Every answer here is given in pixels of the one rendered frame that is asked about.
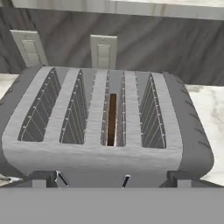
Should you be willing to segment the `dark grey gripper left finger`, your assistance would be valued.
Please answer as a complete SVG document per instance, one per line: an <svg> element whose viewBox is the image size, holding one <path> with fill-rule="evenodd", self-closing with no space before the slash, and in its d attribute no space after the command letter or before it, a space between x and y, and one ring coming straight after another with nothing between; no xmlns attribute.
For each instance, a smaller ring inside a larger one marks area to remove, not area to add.
<svg viewBox="0 0 224 224"><path fill-rule="evenodd" d="M9 183L7 187L58 187L56 179L56 171L34 171L30 175L24 177L22 180Z"/></svg>

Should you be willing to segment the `brown bread slice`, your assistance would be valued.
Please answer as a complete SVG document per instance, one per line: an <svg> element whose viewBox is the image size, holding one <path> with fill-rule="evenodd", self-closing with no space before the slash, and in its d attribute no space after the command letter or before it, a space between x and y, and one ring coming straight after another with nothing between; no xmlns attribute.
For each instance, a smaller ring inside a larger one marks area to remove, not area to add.
<svg viewBox="0 0 224 224"><path fill-rule="evenodd" d="M113 146L116 132L116 94L111 94L109 98L108 111L108 146Z"/></svg>

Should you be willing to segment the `white wall cupboard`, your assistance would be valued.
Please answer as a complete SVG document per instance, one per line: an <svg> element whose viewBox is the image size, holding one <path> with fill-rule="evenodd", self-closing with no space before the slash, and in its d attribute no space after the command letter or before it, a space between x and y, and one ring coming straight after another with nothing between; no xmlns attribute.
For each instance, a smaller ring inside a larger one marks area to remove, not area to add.
<svg viewBox="0 0 224 224"><path fill-rule="evenodd" d="M224 0L11 0L15 8L224 21Z"/></svg>

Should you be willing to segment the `grey four-slot toaster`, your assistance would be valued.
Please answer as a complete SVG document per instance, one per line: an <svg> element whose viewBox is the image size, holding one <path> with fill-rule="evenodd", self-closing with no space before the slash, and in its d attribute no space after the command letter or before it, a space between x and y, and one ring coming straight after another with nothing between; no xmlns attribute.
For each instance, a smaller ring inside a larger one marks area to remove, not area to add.
<svg viewBox="0 0 224 224"><path fill-rule="evenodd" d="M115 142L108 146L109 98ZM0 173L60 171L71 187L160 187L201 178L214 154L183 81L169 73L32 66L0 100Z"/></svg>

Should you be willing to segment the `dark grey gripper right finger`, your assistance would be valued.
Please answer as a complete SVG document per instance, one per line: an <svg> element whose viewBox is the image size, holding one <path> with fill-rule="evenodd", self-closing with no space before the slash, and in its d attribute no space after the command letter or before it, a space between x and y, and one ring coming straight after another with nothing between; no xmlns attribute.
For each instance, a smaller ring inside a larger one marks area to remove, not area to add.
<svg viewBox="0 0 224 224"><path fill-rule="evenodd" d="M211 187L221 188L221 185L212 183L210 181L195 178L193 175L185 171L168 171L166 174L166 181L160 185L162 188L180 188L180 187Z"/></svg>

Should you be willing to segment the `white wall switch plate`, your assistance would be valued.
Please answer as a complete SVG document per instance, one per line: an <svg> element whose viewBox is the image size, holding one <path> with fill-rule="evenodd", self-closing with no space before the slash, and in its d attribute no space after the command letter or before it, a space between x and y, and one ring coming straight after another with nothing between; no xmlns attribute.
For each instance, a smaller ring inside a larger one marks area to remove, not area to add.
<svg viewBox="0 0 224 224"><path fill-rule="evenodd" d="M117 36L90 35L92 68L116 69Z"/></svg>
<svg viewBox="0 0 224 224"><path fill-rule="evenodd" d="M10 30L17 48L27 67L48 65L46 53L37 31Z"/></svg>

